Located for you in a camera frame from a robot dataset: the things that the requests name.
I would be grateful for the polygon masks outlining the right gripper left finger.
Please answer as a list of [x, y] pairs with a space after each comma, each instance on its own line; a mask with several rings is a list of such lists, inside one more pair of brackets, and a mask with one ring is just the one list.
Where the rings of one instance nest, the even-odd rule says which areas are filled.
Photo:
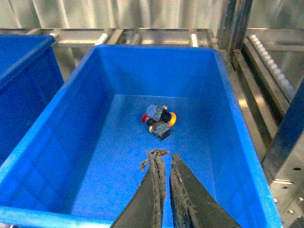
[[112, 228], [161, 228], [166, 198], [166, 170], [163, 156], [169, 152], [154, 149], [147, 153], [141, 169], [149, 165], [132, 199], [111, 225]]

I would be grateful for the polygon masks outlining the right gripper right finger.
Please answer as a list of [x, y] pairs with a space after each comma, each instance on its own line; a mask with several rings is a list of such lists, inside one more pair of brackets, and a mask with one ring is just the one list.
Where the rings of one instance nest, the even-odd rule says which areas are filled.
[[171, 161], [170, 200], [175, 228], [239, 228], [175, 152]]

